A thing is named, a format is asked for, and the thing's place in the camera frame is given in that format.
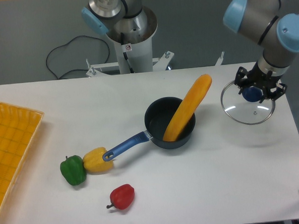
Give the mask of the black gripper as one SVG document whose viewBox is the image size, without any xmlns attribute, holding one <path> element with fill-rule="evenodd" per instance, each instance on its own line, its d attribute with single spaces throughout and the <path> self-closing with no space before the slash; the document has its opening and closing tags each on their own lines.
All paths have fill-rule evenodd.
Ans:
<svg viewBox="0 0 299 224">
<path fill-rule="evenodd" d="M 234 84 L 239 88 L 238 94 L 250 86 L 261 89 L 262 98 L 259 102 L 262 103 L 268 99 L 276 101 L 286 93 L 288 87 L 284 83 L 278 83 L 279 79 L 280 76 L 273 76 L 270 70 L 264 73 L 256 62 L 249 72 L 240 66 L 236 72 Z"/>
</svg>

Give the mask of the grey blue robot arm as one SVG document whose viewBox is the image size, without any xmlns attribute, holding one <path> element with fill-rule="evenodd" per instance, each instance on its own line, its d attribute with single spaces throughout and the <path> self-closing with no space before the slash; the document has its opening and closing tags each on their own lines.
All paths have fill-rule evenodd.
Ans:
<svg viewBox="0 0 299 224">
<path fill-rule="evenodd" d="M 249 102 L 275 101 L 286 92 L 279 80 L 299 53 L 299 15 L 279 17 L 285 1 L 232 0 L 223 16 L 226 27 L 264 48 L 254 68 L 239 68 L 234 80 Z M 163 67 L 152 55 L 158 22 L 142 0 L 90 0 L 81 15 L 93 31 L 113 41 L 120 73 Z"/>
</svg>

